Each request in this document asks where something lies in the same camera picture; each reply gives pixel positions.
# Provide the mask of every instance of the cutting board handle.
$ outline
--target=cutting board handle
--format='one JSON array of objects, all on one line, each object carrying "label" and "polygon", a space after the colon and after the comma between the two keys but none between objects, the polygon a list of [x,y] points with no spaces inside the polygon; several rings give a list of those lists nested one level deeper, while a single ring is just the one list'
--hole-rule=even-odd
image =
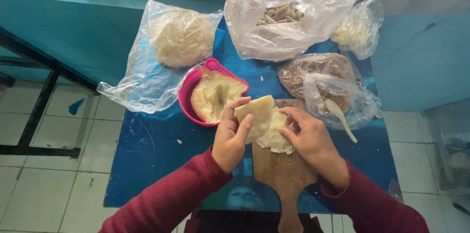
[{"label": "cutting board handle", "polygon": [[302,226],[297,213],[297,194],[279,195],[281,200],[281,219],[277,230],[279,233],[302,233]]}]

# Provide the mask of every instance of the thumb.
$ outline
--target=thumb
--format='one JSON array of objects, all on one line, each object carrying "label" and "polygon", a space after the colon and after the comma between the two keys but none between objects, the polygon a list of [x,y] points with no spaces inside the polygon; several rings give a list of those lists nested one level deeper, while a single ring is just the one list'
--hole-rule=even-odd
[{"label": "thumb", "polygon": [[241,121],[234,138],[237,139],[239,142],[243,142],[243,144],[245,144],[246,138],[248,136],[248,133],[250,133],[254,119],[255,117],[252,114],[246,115],[245,118],[243,118],[243,120]]},{"label": "thumb", "polygon": [[296,145],[299,137],[297,136],[294,131],[288,129],[288,128],[281,128],[279,129],[279,133],[282,134],[289,142],[291,142],[292,145]]}]

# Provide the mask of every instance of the plastic bag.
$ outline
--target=plastic bag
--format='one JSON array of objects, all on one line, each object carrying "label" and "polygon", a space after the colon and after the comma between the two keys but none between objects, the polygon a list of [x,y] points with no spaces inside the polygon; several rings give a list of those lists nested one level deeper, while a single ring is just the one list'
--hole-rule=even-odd
[{"label": "plastic bag", "polygon": [[305,54],[292,59],[278,69],[282,85],[297,99],[304,99],[303,78],[307,74],[330,74],[355,83],[349,60],[340,54]]},{"label": "plastic bag", "polygon": [[[241,59],[283,61],[328,39],[356,0],[226,0],[225,19]],[[290,4],[302,22],[257,25],[266,8]]]},{"label": "plastic bag", "polygon": [[344,117],[351,130],[365,127],[375,116],[383,117],[379,98],[361,83],[330,74],[307,74],[304,76],[304,91],[308,112],[330,128],[344,130],[341,121],[325,107],[324,97],[332,99],[340,108],[344,107],[342,101],[348,104]]},{"label": "plastic bag", "polygon": [[[202,14],[149,0],[129,53],[126,76],[116,87],[100,82],[97,91],[131,111],[167,109],[178,100],[186,74],[212,55],[222,16],[223,12]],[[201,46],[201,39],[211,37]]]},{"label": "plastic bag", "polygon": [[357,59],[366,59],[376,51],[379,28],[384,21],[384,7],[379,0],[364,0],[356,4],[343,22],[331,33],[339,49],[352,51]]}]

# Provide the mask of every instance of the pink plastic container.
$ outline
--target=pink plastic container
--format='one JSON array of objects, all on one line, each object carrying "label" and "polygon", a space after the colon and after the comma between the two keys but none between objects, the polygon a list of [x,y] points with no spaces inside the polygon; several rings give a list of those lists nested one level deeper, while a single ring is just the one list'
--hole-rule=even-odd
[{"label": "pink plastic container", "polygon": [[246,90],[240,93],[240,97],[242,97],[248,91],[248,82],[244,80],[240,80],[237,76],[235,76],[226,68],[224,68],[222,65],[220,65],[219,62],[215,58],[209,58],[208,60],[206,60],[204,66],[191,71],[186,76],[186,78],[183,81],[183,86],[178,91],[178,102],[179,102],[179,106],[183,110],[183,113],[189,119],[191,119],[193,122],[196,122],[197,124],[208,126],[208,127],[218,126],[219,123],[208,124],[206,122],[203,122],[201,119],[199,119],[196,112],[193,110],[193,106],[191,105],[191,94],[193,93],[194,88],[196,88],[197,84],[201,80],[201,73],[199,72],[201,68],[208,68],[211,71],[218,71],[226,75],[227,77],[235,78],[238,81],[241,81],[244,84],[246,84]]}]

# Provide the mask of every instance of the person's left hand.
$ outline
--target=person's left hand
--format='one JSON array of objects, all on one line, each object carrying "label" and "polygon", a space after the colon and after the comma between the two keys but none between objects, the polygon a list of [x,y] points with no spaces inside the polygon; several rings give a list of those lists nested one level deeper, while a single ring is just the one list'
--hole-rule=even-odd
[{"label": "person's left hand", "polygon": [[253,115],[249,114],[243,118],[239,125],[234,109],[240,105],[248,104],[250,100],[251,97],[243,97],[227,104],[215,133],[212,157],[227,175],[243,158],[246,137],[254,120]]}]

